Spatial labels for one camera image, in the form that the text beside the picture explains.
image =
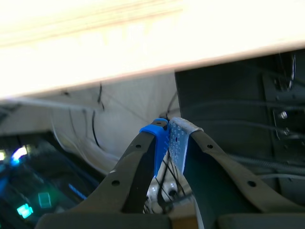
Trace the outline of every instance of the cable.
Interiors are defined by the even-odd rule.
[[[170,112],[170,109],[175,101],[175,98],[178,96],[178,91],[175,92],[175,94],[173,95],[172,99],[170,100],[170,103],[168,104],[167,110],[166,110],[166,114],[165,117],[166,119],[168,119],[168,114]]]
[[[93,115],[92,115],[92,132],[93,132],[93,137],[94,137],[95,143],[100,148],[101,146],[100,146],[99,142],[97,141],[96,134],[95,134],[94,118],[95,118],[95,111],[93,111]]]
[[[302,174],[305,175],[305,167],[298,165],[289,165],[285,162],[271,160],[271,159],[261,159],[255,157],[241,156],[236,154],[228,154],[233,160],[247,165],[247,166],[256,166],[264,168],[272,168],[276,170],[283,170],[289,173]]]
[[[276,126],[248,122],[248,121],[244,121],[244,120],[221,120],[220,119],[220,120],[194,120],[194,121],[207,122],[207,123],[213,124],[213,125],[245,125],[245,126],[251,126],[251,127],[267,129],[267,130],[272,130],[272,131],[279,131],[283,134],[295,135],[295,137],[305,138],[305,135],[302,133],[299,133],[299,132],[288,131],[287,129],[281,129]]]
[[[100,84],[100,92],[99,92],[99,97],[97,98],[97,103],[102,104],[103,111],[105,110],[104,104],[102,102],[102,84]]]
[[[171,172],[171,174],[172,174],[172,176],[173,176],[173,178],[174,178],[174,180],[177,184],[177,187],[180,187],[183,195],[185,196],[185,191],[184,191],[182,185],[180,184],[180,182],[178,181],[178,179],[176,178],[175,174],[173,173],[173,171],[170,169],[169,165],[164,160],[163,160],[163,162],[164,162],[165,166],[168,168],[168,170]]]
[[[284,173],[270,173],[258,175],[261,179],[273,179],[273,178],[288,178],[288,179],[299,179],[305,180],[305,176],[294,175],[294,174],[284,174]]]
[[[305,106],[300,106],[300,105],[291,105],[291,104],[284,104],[284,103],[278,103],[278,102],[264,102],[264,101],[258,101],[258,100],[238,100],[238,99],[223,99],[223,100],[210,100],[206,102],[201,102],[195,105],[191,106],[186,106],[183,107],[189,108],[189,109],[196,109],[196,108],[201,108],[204,106],[212,106],[212,105],[228,105],[228,104],[233,104],[233,105],[253,105],[253,106],[264,106],[264,107],[280,107],[284,108],[285,110],[300,110],[303,111],[305,110]],[[168,115],[169,113],[173,112],[178,112],[180,111],[180,108],[174,108],[170,110],[169,112],[166,112]]]
[[[171,199],[171,197],[166,193],[166,191],[164,190],[164,188],[163,188],[163,186],[161,186],[161,184],[160,184],[160,182],[158,181],[158,179],[155,177],[155,179],[156,179],[156,181],[157,181],[157,183],[158,183],[158,185],[159,185],[159,188],[161,188],[162,189],[162,191],[166,194],[166,196],[167,196],[167,198],[168,199]]]
[[[257,67],[257,66],[251,66],[249,64],[246,64],[246,63],[243,63],[243,62],[233,62],[234,64],[236,65],[240,65],[240,66],[243,66],[243,67],[247,67],[247,68],[252,68],[252,69],[255,69],[255,70],[260,70],[262,72],[265,72],[268,74],[268,76],[272,77],[272,78],[278,78],[278,79],[281,79],[281,80],[285,80],[287,82],[291,81],[291,79],[279,74],[279,73],[275,73],[275,72],[272,72],[270,70],[267,70],[267,69],[264,69],[264,68],[261,68],[261,67]],[[293,82],[302,86],[302,87],[305,87],[305,81],[301,80],[301,79],[298,79],[298,78],[294,78],[293,79]]]
[[[71,124],[71,126],[72,126],[72,129],[73,129],[74,135],[77,135],[77,134],[76,134],[75,127],[74,127],[74,124],[73,124],[73,119],[72,119],[71,109],[69,109],[69,117],[70,117],[70,124]]]

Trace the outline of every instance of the bolt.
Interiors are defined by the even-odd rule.
[[[288,117],[286,111],[283,111],[279,114],[279,117],[282,118],[282,119],[286,119]]]
[[[284,135],[289,135],[289,132],[290,132],[290,130],[289,130],[288,128],[286,128],[286,129],[283,131]]]

